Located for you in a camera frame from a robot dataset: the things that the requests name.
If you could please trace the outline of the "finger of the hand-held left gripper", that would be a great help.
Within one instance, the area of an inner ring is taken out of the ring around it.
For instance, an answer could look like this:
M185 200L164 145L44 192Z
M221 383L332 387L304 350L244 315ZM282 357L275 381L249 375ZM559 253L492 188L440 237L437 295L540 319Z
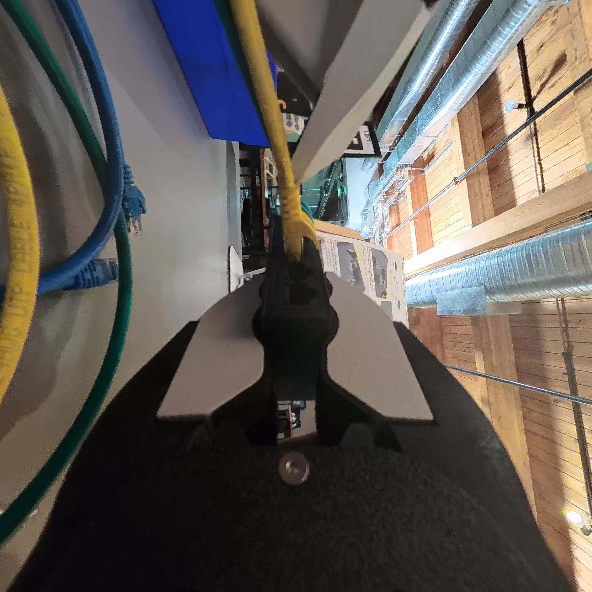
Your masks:
M264 40L315 105L292 157L303 182L339 159L410 55L430 1L256 1Z

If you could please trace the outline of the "black-framed tag sign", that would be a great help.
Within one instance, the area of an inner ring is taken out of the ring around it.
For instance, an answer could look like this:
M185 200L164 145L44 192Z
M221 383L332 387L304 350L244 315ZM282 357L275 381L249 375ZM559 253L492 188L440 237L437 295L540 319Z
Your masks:
M380 144L371 121L366 121L359 127L342 157L381 159Z

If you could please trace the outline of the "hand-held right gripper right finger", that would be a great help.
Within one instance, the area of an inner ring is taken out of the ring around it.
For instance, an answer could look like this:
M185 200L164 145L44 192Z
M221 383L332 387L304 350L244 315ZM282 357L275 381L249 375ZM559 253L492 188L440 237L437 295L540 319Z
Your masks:
M371 298L326 274L336 315L317 394L317 435L323 445L342 442L353 425L367 428L378 446L397 446L395 429L434 427L396 323Z

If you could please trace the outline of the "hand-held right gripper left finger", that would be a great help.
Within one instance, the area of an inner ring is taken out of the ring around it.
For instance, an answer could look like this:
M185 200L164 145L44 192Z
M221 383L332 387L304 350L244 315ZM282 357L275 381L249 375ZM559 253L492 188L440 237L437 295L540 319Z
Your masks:
M277 442L277 399L255 331L264 277L226 295L200 318L156 413L215 432L238 425L254 445Z

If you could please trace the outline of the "blue plastic bin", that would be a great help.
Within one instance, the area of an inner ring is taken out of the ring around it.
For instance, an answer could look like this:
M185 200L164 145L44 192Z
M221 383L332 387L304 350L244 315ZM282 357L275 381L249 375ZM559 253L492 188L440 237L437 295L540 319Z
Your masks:
M211 138L270 147L228 1L154 1Z

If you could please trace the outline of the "black network switch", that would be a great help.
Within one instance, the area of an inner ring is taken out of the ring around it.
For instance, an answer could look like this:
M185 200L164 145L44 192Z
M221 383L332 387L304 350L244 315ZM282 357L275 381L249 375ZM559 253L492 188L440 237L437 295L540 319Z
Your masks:
M277 214L264 276L257 321L272 391L278 401L314 401L335 316L331 288L312 239L303 239L299 260L287 252Z

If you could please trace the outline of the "printed instruction sheet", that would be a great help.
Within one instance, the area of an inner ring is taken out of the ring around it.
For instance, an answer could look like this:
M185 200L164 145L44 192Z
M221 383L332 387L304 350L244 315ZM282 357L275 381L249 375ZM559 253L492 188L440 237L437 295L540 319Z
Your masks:
M404 259L356 238L317 232L323 269L363 292L394 322L409 326Z

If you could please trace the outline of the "white stand base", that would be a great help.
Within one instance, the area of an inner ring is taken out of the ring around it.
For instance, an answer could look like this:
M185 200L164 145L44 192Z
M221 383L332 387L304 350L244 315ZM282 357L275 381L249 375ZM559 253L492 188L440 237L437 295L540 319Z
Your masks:
M259 279L265 273L265 268L259 268L253 271L245 272L243 261L237 250L233 246L228 248L228 292L232 293L245 283L253 279Z

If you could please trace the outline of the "silver ventilation duct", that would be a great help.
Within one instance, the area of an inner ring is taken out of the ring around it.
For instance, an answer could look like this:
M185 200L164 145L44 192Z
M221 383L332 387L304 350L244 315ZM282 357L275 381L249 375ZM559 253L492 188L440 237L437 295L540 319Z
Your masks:
M560 1L493 1L384 164L379 191L412 165L548 8Z
M382 156L396 140L478 1L438 1L377 128Z
M513 315L520 303L591 296L591 219L411 277L409 308Z

